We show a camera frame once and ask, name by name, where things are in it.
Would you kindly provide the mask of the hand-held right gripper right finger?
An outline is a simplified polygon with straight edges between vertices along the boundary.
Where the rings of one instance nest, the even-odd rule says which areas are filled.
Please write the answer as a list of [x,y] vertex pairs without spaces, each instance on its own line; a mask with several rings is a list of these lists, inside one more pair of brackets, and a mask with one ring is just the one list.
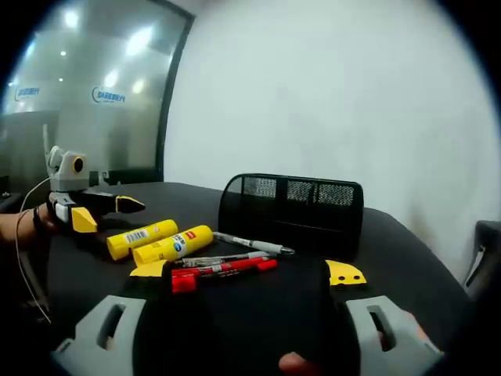
[[365,287],[355,266],[325,260],[333,317],[325,337],[323,370],[332,375],[424,375],[443,356],[415,316],[385,295],[342,299]]

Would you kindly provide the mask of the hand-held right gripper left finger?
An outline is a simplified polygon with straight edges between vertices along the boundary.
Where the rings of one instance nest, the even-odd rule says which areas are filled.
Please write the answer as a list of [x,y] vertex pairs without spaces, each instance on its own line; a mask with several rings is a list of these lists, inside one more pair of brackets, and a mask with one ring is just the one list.
[[155,342],[154,327],[173,300],[171,265],[130,276],[124,290],[108,295],[74,327],[52,352],[64,375],[145,375],[147,353]]

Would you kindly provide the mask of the person's left hand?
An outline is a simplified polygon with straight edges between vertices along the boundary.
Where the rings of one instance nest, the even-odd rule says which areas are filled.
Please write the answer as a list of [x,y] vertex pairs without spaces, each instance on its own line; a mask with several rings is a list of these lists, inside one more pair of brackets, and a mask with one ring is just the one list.
[[58,219],[50,212],[47,204],[38,206],[38,216],[45,230],[50,234],[62,233],[63,227],[58,222]]

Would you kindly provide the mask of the person's right hand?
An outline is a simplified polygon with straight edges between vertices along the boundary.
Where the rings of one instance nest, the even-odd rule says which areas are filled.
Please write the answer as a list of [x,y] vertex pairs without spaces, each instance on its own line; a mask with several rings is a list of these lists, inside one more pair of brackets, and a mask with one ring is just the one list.
[[313,375],[316,372],[315,365],[296,352],[283,355],[279,360],[279,369],[285,375]]

